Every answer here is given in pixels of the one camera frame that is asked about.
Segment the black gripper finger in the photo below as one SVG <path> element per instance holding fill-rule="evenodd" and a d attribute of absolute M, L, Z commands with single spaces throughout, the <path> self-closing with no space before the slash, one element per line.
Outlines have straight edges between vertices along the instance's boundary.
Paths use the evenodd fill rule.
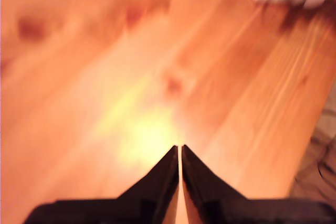
<path fill-rule="evenodd" d="M 178 147 L 173 146 L 118 197 L 118 223 L 175 223 L 179 194 Z"/>
<path fill-rule="evenodd" d="M 187 146 L 182 146 L 182 177 L 189 223 L 227 223 L 221 200 L 246 200 L 224 182 Z"/>

